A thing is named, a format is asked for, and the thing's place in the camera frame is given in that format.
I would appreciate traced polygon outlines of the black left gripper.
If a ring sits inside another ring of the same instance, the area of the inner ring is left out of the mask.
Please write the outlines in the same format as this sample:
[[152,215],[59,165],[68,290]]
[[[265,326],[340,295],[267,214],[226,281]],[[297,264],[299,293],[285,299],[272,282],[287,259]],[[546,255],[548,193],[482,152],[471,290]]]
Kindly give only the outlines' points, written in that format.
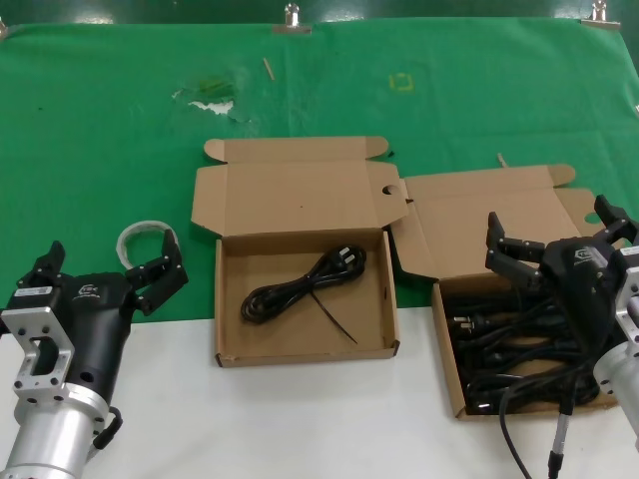
[[66,376],[105,400],[113,397],[135,310],[151,315],[189,282],[175,234],[164,232],[161,254],[118,272],[62,274],[63,245],[54,240],[27,274],[27,285],[48,294],[13,296],[15,309],[49,306],[74,346]]

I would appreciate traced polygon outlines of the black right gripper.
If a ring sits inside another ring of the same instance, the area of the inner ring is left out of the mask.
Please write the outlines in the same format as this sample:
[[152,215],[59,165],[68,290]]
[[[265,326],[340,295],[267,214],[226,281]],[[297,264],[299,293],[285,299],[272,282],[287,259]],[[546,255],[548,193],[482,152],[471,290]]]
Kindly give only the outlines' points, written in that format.
[[485,267],[514,286],[541,287],[542,277],[588,357],[600,357],[617,340],[613,302],[617,279],[608,269],[613,244],[638,245],[638,222],[598,195],[594,212],[604,228],[593,237],[543,242],[505,235],[496,212],[488,215]]

